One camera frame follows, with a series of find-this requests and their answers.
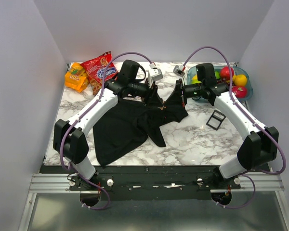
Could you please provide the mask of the black t-shirt garment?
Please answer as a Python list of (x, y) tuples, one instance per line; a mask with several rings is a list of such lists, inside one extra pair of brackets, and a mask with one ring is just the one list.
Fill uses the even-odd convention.
[(141, 102), (119, 100), (93, 126), (95, 154), (106, 166), (141, 146), (148, 138), (158, 147), (166, 147), (160, 127), (181, 122), (188, 112), (181, 103), (166, 101), (163, 109)]

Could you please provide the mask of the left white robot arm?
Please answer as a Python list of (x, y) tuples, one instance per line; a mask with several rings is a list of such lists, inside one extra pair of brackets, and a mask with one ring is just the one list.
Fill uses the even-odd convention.
[(59, 119), (54, 125), (53, 148), (60, 155), (60, 162), (68, 160), (66, 170), (73, 168), (81, 176), (80, 183), (86, 190), (92, 190), (97, 185), (95, 167), (87, 157), (89, 146), (87, 135), (93, 126), (115, 107), (120, 98), (128, 96), (147, 97), (155, 81), (163, 78), (163, 74), (154, 63), (146, 72), (148, 83), (136, 79), (138, 63), (125, 60), (119, 73), (106, 79), (110, 69), (107, 65), (102, 69), (102, 88), (97, 95), (78, 113), (64, 121)]

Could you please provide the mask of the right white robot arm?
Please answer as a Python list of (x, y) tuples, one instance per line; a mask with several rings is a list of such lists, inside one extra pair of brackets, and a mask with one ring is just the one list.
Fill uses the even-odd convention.
[(186, 105), (188, 98), (200, 97), (220, 110), (235, 126), (243, 143), (235, 157), (220, 165), (214, 171), (212, 184), (224, 188), (231, 177), (245, 173), (276, 159), (279, 132), (267, 127), (242, 106), (232, 87), (218, 82), (211, 63), (196, 66), (199, 83), (184, 84), (182, 78), (175, 83), (171, 99)]

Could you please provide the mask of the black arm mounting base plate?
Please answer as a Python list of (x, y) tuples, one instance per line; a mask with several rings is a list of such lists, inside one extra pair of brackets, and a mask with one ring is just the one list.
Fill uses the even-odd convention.
[(229, 202), (231, 185), (240, 188), (240, 176), (218, 181), (217, 166), (110, 166), (97, 167), (93, 186), (74, 171), (64, 172), (59, 166), (42, 166), (39, 174), (67, 174), (70, 189), (97, 190), (79, 193), (86, 204), (98, 201), (210, 200)]

